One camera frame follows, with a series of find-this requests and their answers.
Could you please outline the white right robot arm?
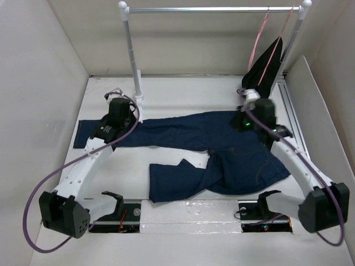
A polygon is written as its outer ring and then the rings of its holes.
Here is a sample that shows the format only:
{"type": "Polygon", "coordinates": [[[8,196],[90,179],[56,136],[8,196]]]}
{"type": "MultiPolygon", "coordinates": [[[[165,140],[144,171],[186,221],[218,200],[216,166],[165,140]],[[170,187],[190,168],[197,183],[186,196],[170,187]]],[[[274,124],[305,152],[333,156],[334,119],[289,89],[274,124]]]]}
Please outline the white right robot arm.
{"type": "Polygon", "coordinates": [[[335,183],[320,171],[297,147],[291,131],[277,124],[274,102],[270,99],[242,101],[232,121],[239,132],[253,131],[274,157],[296,180],[303,198],[288,196],[281,191],[259,195],[256,211],[262,218],[279,213],[300,221],[309,233],[335,226],[344,228],[348,217],[349,188],[335,183]]]}

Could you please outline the dark blue denim trousers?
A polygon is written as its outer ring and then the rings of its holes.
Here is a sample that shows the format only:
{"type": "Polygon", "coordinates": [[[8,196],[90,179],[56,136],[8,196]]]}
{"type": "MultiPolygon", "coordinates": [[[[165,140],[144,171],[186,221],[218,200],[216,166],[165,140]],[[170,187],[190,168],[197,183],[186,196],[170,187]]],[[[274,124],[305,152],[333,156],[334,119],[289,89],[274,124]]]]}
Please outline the dark blue denim trousers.
{"type": "Polygon", "coordinates": [[[165,119],[147,119],[118,147],[206,151],[206,168],[183,159],[174,165],[149,166],[149,200],[154,203],[188,199],[204,190],[247,195],[286,179],[290,173],[252,131],[238,132],[233,111],[212,111],[165,119]]]}

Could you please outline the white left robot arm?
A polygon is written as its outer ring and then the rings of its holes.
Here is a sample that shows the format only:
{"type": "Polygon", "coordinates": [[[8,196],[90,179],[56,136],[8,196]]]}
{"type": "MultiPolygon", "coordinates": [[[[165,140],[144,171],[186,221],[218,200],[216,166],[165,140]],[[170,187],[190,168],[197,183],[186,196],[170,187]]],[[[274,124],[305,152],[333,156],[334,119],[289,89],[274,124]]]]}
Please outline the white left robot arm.
{"type": "Polygon", "coordinates": [[[127,96],[115,97],[108,113],[99,120],[84,146],[84,158],[52,192],[43,192],[39,207],[43,225],[72,238],[80,238],[90,224],[106,217],[121,218],[123,197],[104,191],[94,198],[86,197],[94,177],[114,152],[118,141],[126,138],[138,125],[136,104],[127,96]]]}

